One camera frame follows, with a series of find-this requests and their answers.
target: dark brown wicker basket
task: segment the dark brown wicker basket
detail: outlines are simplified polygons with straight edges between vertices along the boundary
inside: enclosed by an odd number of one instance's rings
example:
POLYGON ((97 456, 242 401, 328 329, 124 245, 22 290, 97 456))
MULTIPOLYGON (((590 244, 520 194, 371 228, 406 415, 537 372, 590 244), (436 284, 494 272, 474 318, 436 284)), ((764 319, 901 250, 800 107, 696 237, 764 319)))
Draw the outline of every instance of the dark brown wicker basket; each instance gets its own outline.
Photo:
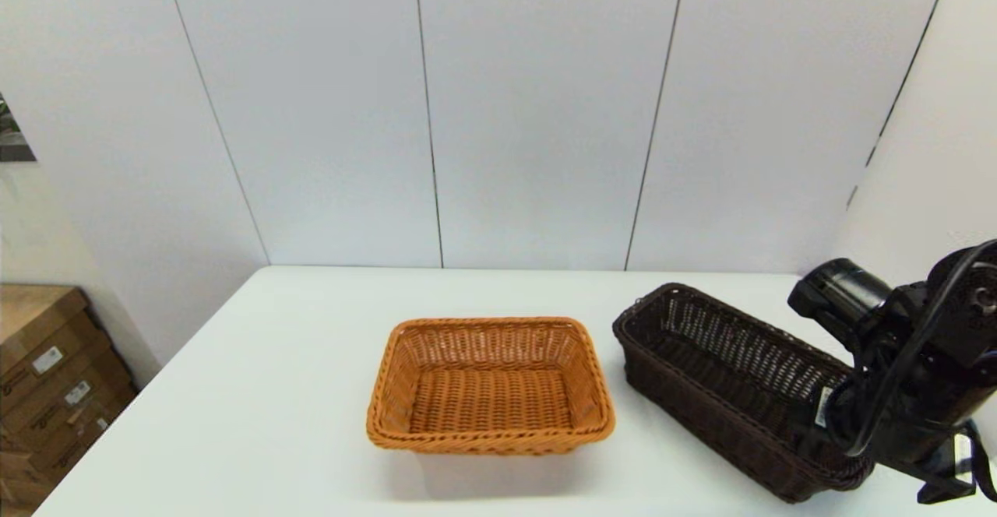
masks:
POLYGON ((791 413, 847 375, 829 354, 677 283, 637 301, 613 332, 627 382, 780 499, 855 489, 872 472, 830 443, 801 454, 790 428, 791 413))

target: tan wicker basket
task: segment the tan wicker basket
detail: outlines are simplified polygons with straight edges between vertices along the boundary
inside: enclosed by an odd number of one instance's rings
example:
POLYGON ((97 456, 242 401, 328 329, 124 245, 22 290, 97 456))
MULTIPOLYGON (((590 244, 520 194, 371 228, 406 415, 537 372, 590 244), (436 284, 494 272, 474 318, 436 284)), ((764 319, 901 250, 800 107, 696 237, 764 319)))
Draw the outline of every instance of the tan wicker basket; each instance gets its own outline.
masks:
POLYGON ((367 411, 377 446, 566 453, 613 431, 605 378, 571 318, 422 318, 398 325, 367 411))

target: white wall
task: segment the white wall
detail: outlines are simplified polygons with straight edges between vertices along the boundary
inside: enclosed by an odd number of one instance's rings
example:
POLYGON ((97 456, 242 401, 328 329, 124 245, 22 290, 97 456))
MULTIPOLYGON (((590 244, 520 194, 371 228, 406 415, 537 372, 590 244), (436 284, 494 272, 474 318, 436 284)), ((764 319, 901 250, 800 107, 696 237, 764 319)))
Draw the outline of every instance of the white wall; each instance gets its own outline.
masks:
MULTIPOLYGON (((939 0, 851 203, 836 253, 888 283, 997 237, 995 17, 997 0, 939 0)), ((997 440, 997 400, 978 420, 997 440)))
POLYGON ((82 287, 139 386, 159 372, 160 362, 37 163, 0 163, 0 280, 82 287))
POLYGON ((417 0, 178 0, 274 264, 439 267, 417 0))
POLYGON ((829 253, 935 0, 682 0, 630 269, 829 253))
POLYGON ((623 269, 677 0, 421 0, 448 268, 623 269))
POLYGON ((0 87, 160 362, 267 264, 174 0, 0 0, 0 87))

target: woven basket bottom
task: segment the woven basket bottom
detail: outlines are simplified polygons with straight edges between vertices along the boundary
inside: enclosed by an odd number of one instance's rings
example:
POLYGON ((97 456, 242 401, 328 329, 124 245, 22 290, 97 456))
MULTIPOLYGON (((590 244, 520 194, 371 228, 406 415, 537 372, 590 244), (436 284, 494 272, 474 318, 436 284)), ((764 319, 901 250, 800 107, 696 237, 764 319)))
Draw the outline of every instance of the woven basket bottom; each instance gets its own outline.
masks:
POLYGON ((551 428, 571 428, 558 369, 439 368, 419 378, 410 432, 551 428))

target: black cable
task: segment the black cable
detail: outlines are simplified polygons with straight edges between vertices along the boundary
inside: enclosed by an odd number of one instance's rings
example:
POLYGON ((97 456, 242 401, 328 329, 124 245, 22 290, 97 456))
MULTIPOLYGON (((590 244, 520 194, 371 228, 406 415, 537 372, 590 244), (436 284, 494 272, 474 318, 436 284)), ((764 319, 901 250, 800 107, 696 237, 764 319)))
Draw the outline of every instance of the black cable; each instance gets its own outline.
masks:
POLYGON ((918 358, 921 348, 934 335, 934 329, 937 326, 938 318, 941 316, 945 301, 948 301, 948 297, 955 290, 956 285, 962 280, 963 276, 966 275, 969 269, 972 269, 976 259, 980 258, 980 255, 983 255, 984 251, 987 251, 988 248, 994 246, 997 246, 997 239, 980 244, 980 246, 973 248, 973 250, 959 259, 958 264, 952 269, 948 278, 945 279, 945 283, 940 287, 936 296, 932 298, 932 303, 925 309, 925 313, 918 319, 918 322, 915 322, 916 328, 911 338, 907 341, 907 344, 904 344, 904 348, 900 350, 900 354, 897 354, 897 360, 893 362, 890 370, 886 372, 882 383, 876 389, 875 396, 872 397, 872 408, 865 412, 865 416, 861 419, 861 427, 858 429, 854 440, 852 440, 851 446, 845 449, 845 453, 848 456, 859 456, 863 453, 865 447, 868 446, 873 432, 879 427, 879 422, 882 420, 884 412, 886 412, 887 404, 890 403, 890 400, 893 399, 893 394, 897 391, 897 386, 900 386, 901 380, 911 370, 911 365, 918 358))

